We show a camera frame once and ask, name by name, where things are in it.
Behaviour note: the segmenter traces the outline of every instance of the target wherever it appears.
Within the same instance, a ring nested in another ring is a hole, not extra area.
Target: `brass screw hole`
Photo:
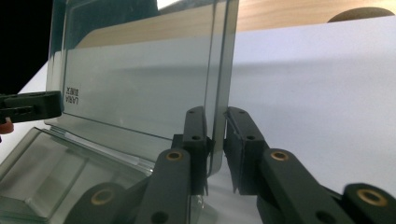
[[[92,195],[91,203],[93,205],[104,205],[111,202],[113,199],[114,191],[112,189],[101,189]]]
[[[166,159],[168,159],[169,161],[180,161],[181,158],[183,158],[183,154],[178,151],[169,152],[166,155]]]
[[[289,159],[288,154],[281,151],[275,151],[271,153],[271,157],[277,161],[286,161]]]
[[[388,204],[388,200],[384,196],[382,196],[382,194],[372,189],[359,189],[358,196],[366,203],[374,206],[382,207]]]

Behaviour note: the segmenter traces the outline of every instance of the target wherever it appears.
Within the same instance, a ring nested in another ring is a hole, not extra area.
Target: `wooden surface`
[[[326,23],[356,7],[382,7],[396,14],[395,0],[240,0],[236,29],[244,32]],[[217,15],[221,15],[224,3],[218,9]],[[212,6],[206,6],[98,29],[90,32],[78,48],[208,35],[212,16]]]
[[[395,0],[240,0],[237,31],[326,23],[356,7],[382,7],[396,14]]]

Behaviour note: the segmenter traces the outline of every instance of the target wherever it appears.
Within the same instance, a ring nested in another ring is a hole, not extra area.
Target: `plastic lid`
[[[155,161],[203,105],[221,164],[237,1],[55,0],[47,120],[96,144]]]

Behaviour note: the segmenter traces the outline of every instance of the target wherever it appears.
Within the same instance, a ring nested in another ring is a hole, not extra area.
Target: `black background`
[[[0,93],[14,94],[48,60],[52,0],[2,1],[0,10]]]

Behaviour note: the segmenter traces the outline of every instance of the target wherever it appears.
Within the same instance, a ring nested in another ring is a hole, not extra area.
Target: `clear plastic box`
[[[53,1],[47,91],[63,114],[0,167],[2,223],[64,223],[92,187],[132,187],[196,106],[220,168],[238,2],[163,2]]]

